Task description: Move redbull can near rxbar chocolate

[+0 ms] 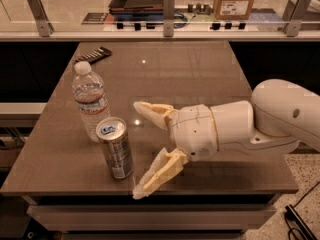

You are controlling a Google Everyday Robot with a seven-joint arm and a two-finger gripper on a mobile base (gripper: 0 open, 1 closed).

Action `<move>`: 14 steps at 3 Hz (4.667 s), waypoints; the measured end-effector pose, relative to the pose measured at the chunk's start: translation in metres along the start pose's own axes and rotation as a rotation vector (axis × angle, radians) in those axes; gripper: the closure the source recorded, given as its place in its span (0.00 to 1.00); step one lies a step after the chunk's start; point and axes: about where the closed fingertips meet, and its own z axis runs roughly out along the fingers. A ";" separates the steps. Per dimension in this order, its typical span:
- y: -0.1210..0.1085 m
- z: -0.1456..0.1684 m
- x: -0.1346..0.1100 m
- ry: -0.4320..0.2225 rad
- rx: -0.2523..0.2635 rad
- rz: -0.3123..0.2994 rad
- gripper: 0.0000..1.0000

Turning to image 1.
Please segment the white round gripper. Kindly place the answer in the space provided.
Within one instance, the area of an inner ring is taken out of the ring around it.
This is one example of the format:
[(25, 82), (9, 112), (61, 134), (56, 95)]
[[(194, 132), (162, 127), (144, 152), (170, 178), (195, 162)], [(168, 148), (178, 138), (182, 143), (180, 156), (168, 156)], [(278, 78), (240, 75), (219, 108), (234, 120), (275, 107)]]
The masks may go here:
[(148, 197), (177, 176), (189, 161), (207, 159), (218, 150), (217, 130), (211, 110), (203, 105), (175, 109), (169, 104), (133, 103), (135, 110), (160, 129), (169, 126), (170, 140), (178, 149), (163, 148), (133, 189), (135, 200)]

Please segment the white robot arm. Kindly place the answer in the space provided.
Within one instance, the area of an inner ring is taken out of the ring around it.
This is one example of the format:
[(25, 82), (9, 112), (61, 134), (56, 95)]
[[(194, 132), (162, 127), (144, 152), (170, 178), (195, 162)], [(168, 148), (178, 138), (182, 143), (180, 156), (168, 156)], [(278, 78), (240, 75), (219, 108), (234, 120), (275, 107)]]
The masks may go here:
[(301, 142), (320, 150), (320, 96), (294, 83), (270, 79), (258, 84), (248, 101), (176, 109), (138, 101), (135, 110), (166, 130), (175, 145), (161, 150), (133, 189), (139, 200), (160, 188), (188, 162), (223, 151), (284, 154)]

